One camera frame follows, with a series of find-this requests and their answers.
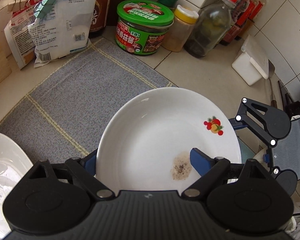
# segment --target green clip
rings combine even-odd
[[[56,0],[42,0],[34,8],[34,16],[36,18],[44,18],[52,9]]]

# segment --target brown bottle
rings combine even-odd
[[[90,26],[89,38],[100,36],[106,27],[110,0],[96,0]]]

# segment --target flour bag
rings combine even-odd
[[[55,0],[52,10],[28,25],[35,44],[34,67],[88,46],[88,35],[96,0]]]

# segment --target white container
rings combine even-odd
[[[243,43],[232,68],[249,85],[253,85],[262,77],[269,78],[269,60],[266,52],[256,42],[254,37],[249,35]]]

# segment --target wooden handle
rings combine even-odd
[[[272,100],[272,101],[271,101],[271,106],[274,107],[274,108],[278,108],[278,106],[277,106],[277,101]]]

